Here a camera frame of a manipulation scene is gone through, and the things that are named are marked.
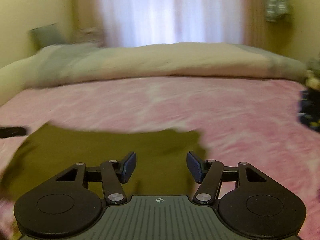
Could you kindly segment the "olive green shirt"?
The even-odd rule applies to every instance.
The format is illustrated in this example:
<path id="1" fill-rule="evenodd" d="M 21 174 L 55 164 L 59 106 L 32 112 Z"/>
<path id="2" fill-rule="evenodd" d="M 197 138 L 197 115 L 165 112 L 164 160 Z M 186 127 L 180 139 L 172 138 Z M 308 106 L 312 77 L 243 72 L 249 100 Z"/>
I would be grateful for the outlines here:
<path id="1" fill-rule="evenodd" d="M 166 129 L 147 133 L 74 131 L 45 124 L 29 135 L 14 154 L 1 178 L 1 189 L 12 200 L 45 182 L 66 168 L 83 162 L 89 167 L 130 152 L 137 155 L 136 168 L 125 194 L 191 195 L 194 180 L 186 155 L 204 158 L 197 131 Z"/>

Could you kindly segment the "dark floral clothes pile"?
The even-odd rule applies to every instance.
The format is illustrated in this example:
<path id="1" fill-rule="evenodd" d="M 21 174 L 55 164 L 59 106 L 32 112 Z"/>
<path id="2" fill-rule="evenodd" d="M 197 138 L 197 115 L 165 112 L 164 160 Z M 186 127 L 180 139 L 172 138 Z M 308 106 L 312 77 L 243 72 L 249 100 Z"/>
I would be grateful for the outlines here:
<path id="1" fill-rule="evenodd" d="M 319 59 L 311 59 L 306 66 L 306 89 L 301 91 L 298 119 L 319 133 Z"/>

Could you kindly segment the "pale green quilted mattress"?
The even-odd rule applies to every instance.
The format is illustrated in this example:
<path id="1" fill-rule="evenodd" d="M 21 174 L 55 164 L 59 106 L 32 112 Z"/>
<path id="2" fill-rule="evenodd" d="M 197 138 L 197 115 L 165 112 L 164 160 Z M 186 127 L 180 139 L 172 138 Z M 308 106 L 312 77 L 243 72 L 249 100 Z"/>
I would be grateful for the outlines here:
<path id="1" fill-rule="evenodd" d="M 36 56 L 31 56 L 1 68 L 1 106 L 26 88 L 34 87 L 38 80 L 38 65 Z"/>

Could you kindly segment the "pink rose blanket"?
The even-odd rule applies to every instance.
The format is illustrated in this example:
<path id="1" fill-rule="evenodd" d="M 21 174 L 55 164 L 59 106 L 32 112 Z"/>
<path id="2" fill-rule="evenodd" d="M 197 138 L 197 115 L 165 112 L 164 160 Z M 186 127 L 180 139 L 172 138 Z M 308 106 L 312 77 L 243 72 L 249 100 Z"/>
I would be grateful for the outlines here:
<path id="1" fill-rule="evenodd" d="M 297 120 L 303 86 L 287 80 L 150 77 L 18 93 L 1 124 L 32 131 L 52 121 L 80 130 L 198 130 L 208 157 L 246 161 L 305 203 L 303 239 L 319 239 L 319 134 Z"/>

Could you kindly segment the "cream grey rolled duvet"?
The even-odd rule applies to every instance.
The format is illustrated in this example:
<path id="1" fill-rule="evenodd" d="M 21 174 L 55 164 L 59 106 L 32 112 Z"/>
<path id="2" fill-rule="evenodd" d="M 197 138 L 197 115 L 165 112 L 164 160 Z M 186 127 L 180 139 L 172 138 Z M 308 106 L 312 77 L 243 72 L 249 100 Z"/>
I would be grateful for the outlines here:
<path id="1" fill-rule="evenodd" d="M 182 42 L 133 48 L 91 43 L 47 46 L 26 68 L 30 88 L 150 76 L 221 76 L 302 82 L 306 65 L 266 50 L 228 43 Z"/>

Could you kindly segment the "grey pillow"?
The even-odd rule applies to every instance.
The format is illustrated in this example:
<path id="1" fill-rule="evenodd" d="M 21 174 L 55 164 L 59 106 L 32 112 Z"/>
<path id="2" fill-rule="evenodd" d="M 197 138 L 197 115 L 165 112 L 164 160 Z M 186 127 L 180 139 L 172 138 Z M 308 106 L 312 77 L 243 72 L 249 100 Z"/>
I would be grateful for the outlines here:
<path id="1" fill-rule="evenodd" d="M 36 51 L 47 46 L 68 43 L 56 23 L 31 29 L 29 34 Z"/>

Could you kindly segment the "beige side curtain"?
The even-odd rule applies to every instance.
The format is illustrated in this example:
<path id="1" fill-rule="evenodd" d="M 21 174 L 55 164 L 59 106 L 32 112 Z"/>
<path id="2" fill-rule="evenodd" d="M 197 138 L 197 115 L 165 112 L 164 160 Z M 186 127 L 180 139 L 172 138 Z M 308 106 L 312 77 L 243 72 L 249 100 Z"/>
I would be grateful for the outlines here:
<path id="1" fill-rule="evenodd" d="M 73 43 L 105 46 L 105 31 L 100 0 L 72 0 Z"/>

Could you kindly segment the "white sheer curtain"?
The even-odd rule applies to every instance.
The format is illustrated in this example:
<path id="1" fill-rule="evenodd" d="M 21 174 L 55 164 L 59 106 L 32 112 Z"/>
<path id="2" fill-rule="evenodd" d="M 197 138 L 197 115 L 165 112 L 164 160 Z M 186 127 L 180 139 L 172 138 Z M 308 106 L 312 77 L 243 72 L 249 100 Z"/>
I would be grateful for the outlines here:
<path id="1" fill-rule="evenodd" d="M 139 47 L 244 38 L 241 0 L 99 0 L 106 44 Z"/>

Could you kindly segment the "silver puffer jacket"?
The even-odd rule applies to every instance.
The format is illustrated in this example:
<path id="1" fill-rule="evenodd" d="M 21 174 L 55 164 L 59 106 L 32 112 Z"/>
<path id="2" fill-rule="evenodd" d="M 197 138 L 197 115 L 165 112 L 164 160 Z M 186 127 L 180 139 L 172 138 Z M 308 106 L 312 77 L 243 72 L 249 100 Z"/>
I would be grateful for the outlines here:
<path id="1" fill-rule="evenodd" d="M 288 21 L 290 15 L 289 0 L 266 0 L 265 17 L 267 22 Z"/>

